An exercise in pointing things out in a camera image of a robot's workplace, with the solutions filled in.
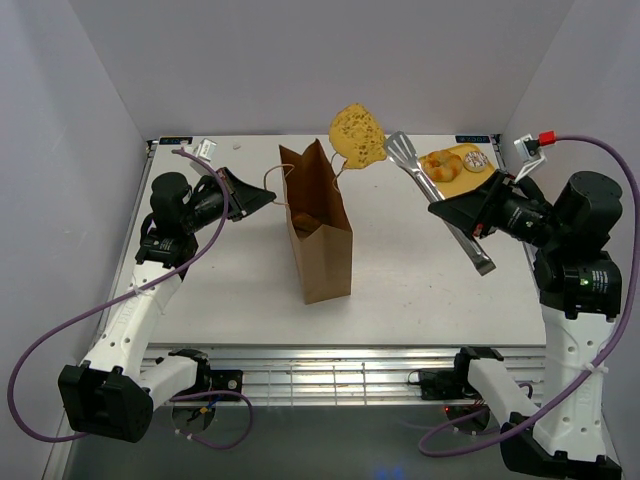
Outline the twisted golden bread roll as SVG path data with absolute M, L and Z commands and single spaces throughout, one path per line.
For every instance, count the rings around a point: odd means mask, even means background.
M 431 152 L 420 159 L 427 176 L 434 182 L 451 182 L 463 170 L 460 156 L 448 150 Z

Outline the white frosted donut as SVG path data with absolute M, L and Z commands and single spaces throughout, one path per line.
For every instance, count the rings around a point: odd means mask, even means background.
M 489 166 L 488 157 L 481 151 L 469 151 L 463 159 L 464 167 L 467 171 L 480 173 Z

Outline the small brown round bun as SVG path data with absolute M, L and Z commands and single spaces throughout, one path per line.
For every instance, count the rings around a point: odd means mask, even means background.
M 318 228 L 318 221 L 306 214 L 306 213 L 296 213 L 291 217 L 292 225 L 300 231 L 312 233 Z

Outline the metal tongs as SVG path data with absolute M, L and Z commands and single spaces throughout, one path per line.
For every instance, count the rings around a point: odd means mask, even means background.
M 410 176 L 429 203 L 444 199 L 435 183 L 422 170 L 416 149 L 404 132 L 396 131 L 389 135 L 384 142 L 384 149 L 391 162 Z M 455 226 L 447 222 L 444 224 L 481 276 L 489 274 L 496 268 L 493 260 L 476 240 L 465 235 Z

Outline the brown paper bag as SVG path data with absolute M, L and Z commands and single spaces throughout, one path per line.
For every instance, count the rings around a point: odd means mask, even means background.
M 279 147 L 286 224 L 300 280 L 302 297 L 310 305 L 349 296 L 352 289 L 353 230 L 337 174 L 316 139 L 297 153 Z M 314 217 L 312 232 L 297 230 L 291 221 L 296 213 Z

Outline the herb bread slice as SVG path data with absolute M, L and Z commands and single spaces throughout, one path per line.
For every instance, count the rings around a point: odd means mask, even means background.
M 359 170 L 384 161 L 386 137 L 383 129 L 362 104 L 348 105 L 329 126 L 329 142 L 344 159 L 342 170 Z

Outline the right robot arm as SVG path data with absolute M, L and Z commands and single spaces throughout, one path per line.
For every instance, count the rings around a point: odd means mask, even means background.
M 604 249 L 622 213 L 621 195 L 614 180 L 581 171 L 549 202 L 532 179 L 499 170 L 476 189 L 430 206 L 465 234 L 502 231 L 536 251 L 546 338 L 542 402 L 527 397 L 491 348 L 461 349 L 451 373 L 454 390 L 479 394 L 498 421 L 511 471 L 556 479 L 622 475 L 603 438 L 605 368 L 598 360 L 621 308 L 621 273 Z

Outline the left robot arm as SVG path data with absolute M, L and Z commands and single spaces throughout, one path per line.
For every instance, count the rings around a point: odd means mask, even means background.
M 135 443 L 154 411 L 177 395 L 205 397 L 212 388 L 207 356 L 178 349 L 141 368 L 150 337 L 197 252 L 197 232 L 222 219 L 237 222 L 274 201 L 225 167 L 190 185 L 179 172 L 151 184 L 148 214 L 128 290 L 94 347 L 78 366 L 66 366 L 58 387 L 70 426 L 82 433 Z

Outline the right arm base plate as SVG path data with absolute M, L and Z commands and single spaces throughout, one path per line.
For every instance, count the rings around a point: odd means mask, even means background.
M 462 381 L 453 370 L 418 372 L 422 400 L 477 400 L 478 392 Z

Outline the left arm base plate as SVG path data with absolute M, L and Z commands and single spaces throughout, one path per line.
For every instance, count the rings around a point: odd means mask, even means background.
M 242 392 L 244 372 L 242 370 L 211 370 L 204 376 L 204 387 L 206 391 L 214 391 L 208 397 L 209 402 L 240 400 L 238 394 Z

